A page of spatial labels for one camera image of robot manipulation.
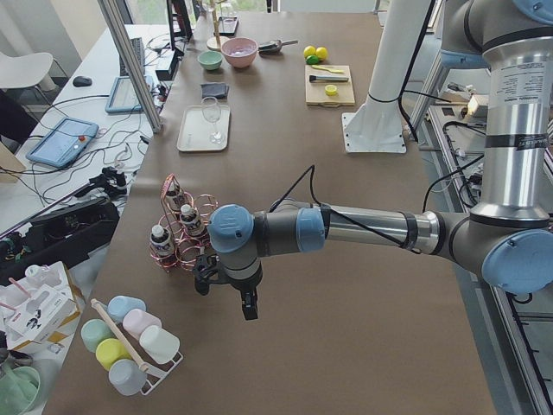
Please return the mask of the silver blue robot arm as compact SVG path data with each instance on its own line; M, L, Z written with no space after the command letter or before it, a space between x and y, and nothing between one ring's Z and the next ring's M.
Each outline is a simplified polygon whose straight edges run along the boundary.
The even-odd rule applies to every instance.
M550 217L537 193L550 143L552 4L450 1L445 12L445 60L476 56L491 70L479 202L466 214L388 212L286 197L256 213L225 205L207 227L213 254L196 260L200 294L229 284L240 293L245 318L253 320L262 258L316 251L329 239L437 255L512 294L551 282Z

